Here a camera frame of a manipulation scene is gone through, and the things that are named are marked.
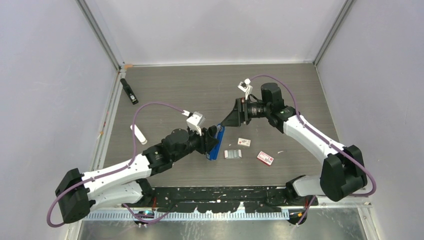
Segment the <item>blue stapler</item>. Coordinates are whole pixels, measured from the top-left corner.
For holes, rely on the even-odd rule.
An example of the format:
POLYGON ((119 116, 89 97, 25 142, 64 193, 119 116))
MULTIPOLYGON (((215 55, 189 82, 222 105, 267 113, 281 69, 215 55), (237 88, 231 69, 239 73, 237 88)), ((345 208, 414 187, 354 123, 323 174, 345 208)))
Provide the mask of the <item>blue stapler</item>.
POLYGON ((223 137, 225 134, 225 127, 221 126, 220 124, 217 125, 217 133, 215 135, 216 139, 218 140, 217 145, 214 146, 214 148, 206 155, 206 158, 209 161, 215 161, 218 158, 220 147, 223 141, 223 137))

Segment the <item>white staple box sleeve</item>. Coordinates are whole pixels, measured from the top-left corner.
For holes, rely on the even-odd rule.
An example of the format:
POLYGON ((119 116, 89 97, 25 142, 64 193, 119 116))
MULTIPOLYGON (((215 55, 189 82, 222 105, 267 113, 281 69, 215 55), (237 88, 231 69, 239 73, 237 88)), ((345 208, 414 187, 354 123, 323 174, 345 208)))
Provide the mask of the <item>white staple box sleeve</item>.
POLYGON ((247 147, 249 148, 251 146, 251 140, 246 138, 238 138, 237 144, 239 146, 247 147))

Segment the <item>white stapler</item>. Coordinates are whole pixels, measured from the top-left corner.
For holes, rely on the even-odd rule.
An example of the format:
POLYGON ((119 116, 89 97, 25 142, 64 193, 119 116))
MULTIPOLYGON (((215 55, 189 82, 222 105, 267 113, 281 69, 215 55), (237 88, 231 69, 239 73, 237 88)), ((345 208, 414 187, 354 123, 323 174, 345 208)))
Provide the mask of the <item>white stapler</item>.
POLYGON ((138 141, 142 145, 147 144, 148 140, 146 139, 146 137, 144 136, 144 134, 141 132, 141 130, 138 128, 136 124, 130 125, 130 129, 134 132, 135 137, 138 139, 138 141))

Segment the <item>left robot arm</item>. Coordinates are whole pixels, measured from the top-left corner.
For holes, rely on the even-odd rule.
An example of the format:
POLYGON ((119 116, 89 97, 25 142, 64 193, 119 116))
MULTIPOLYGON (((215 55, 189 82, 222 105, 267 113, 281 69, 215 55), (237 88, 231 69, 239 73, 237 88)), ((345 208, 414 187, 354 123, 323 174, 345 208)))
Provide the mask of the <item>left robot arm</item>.
POLYGON ((138 203, 148 207, 154 197, 147 178, 171 169, 193 152, 208 154, 219 143, 218 131, 215 125, 202 128, 201 133, 177 128, 127 161, 84 173, 78 168, 68 170, 55 190, 63 224, 113 205, 138 203))

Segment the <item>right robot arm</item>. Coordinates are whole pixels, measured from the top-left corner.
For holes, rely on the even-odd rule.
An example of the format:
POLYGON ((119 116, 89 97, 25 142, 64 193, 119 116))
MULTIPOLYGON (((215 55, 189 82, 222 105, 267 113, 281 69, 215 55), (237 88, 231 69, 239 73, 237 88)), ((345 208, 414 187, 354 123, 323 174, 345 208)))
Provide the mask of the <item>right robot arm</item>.
POLYGON ((222 126, 240 127, 252 119, 266 118, 272 127, 296 140, 320 162, 319 175, 301 175, 285 184, 288 203, 299 205, 312 195, 338 202, 368 184, 361 150, 355 145, 344 146, 310 125, 294 107, 285 104, 276 83, 264 83, 260 99, 251 94, 248 83, 242 82, 238 87, 245 96, 235 100, 222 126))

